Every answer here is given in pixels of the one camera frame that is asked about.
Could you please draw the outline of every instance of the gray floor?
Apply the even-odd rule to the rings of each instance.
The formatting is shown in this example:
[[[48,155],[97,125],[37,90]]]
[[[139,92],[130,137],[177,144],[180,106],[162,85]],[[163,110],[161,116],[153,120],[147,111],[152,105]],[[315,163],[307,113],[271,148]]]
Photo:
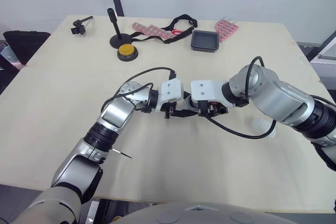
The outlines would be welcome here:
[[[15,218],[26,209],[29,204],[40,194],[39,191],[28,190],[18,187],[0,185],[0,217],[8,222],[12,222]],[[81,212],[80,224],[84,224],[91,202],[83,205]],[[120,201],[113,201],[112,204],[120,205]],[[131,203],[128,208],[136,211],[144,207],[142,203]],[[297,222],[298,224],[335,224],[336,214],[278,214],[273,215],[286,218]]]

